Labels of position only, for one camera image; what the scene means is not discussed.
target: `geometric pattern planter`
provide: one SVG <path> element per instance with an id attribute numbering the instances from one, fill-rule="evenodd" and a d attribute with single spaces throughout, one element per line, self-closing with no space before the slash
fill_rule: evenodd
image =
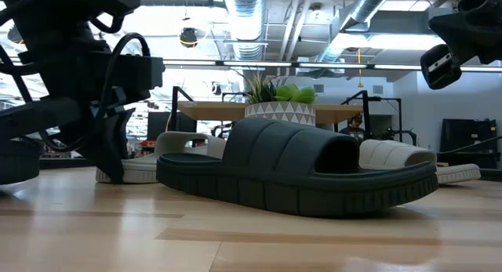
<path id="1" fill-rule="evenodd" d="M 246 118 L 267 118 L 315 126 L 315 107 L 305 103 L 270 102 L 246 107 Z"/>

